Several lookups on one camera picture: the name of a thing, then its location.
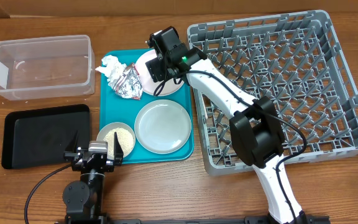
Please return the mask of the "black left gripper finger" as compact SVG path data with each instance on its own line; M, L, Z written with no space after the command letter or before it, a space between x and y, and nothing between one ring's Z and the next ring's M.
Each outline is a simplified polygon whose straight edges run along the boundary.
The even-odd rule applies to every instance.
M65 152L76 152L78 142L78 131L75 132L73 138L68 143L67 147L65 148Z
M117 133L114 133L114 157L124 157L124 152L121 145L119 144Z

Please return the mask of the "gray plate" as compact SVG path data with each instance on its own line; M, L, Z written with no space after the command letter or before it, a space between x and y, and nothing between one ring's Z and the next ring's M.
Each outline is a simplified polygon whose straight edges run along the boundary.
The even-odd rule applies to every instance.
M137 114L135 136L142 147L155 154L179 150L190 137L190 115L182 105L172 100L155 100Z

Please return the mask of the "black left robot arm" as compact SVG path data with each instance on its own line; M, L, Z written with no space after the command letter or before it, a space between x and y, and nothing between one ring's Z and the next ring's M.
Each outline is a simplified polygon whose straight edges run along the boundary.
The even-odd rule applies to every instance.
M80 180L70 182L63 191L65 223L111 223L109 215L102 212L102 203L105 173L113 172L124 158L117 135L110 159L106 141L90 141L87 148L77 146L77 142L75 134L63 155L73 171L81 172Z

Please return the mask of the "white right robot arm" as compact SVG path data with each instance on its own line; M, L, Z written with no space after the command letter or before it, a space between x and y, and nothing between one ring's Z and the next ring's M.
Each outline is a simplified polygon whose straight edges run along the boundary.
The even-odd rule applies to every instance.
M228 118L231 145L237 157L253 168L268 201L270 223L307 223L296 201L284 162L282 125L273 101L256 98L230 82L198 48L188 49L170 26L146 41L156 58L146 62L158 96L165 83L186 83L208 97Z

